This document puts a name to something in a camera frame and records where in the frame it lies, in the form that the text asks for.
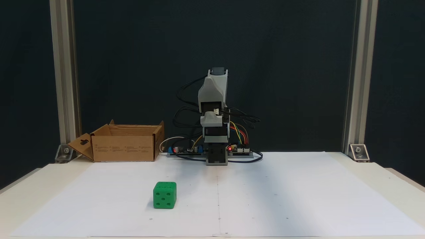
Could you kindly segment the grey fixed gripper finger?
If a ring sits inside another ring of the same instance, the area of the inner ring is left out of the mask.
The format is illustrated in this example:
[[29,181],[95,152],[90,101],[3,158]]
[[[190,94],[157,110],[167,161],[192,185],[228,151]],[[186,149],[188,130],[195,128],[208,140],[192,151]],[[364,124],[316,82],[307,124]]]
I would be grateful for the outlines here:
[[214,112],[205,112],[205,114],[201,116],[202,127],[222,127],[222,124],[222,115],[217,115]]

